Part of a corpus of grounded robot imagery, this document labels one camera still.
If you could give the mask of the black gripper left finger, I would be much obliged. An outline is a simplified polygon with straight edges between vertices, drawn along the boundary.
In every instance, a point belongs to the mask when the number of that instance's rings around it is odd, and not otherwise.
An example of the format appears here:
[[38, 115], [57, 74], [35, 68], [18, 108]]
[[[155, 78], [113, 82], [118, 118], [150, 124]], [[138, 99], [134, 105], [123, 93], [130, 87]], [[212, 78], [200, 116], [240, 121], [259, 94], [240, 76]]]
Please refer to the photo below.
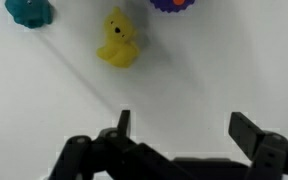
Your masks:
[[94, 180], [103, 171], [113, 180], [196, 180], [148, 145], [134, 142], [130, 126], [131, 111], [122, 110], [117, 126], [101, 130], [95, 140], [69, 138], [47, 180]]

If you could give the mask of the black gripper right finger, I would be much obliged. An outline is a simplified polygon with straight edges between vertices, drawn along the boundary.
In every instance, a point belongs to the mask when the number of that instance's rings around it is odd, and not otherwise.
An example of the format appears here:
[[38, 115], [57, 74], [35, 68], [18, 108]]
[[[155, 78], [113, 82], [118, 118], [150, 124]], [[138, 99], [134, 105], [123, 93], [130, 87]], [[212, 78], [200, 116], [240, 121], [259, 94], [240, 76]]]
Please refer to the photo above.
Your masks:
[[251, 161], [244, 180], [282, 180], [288, 175], [288, 139], [260, 129], [241, 112], [232, 112], [228, 133]]

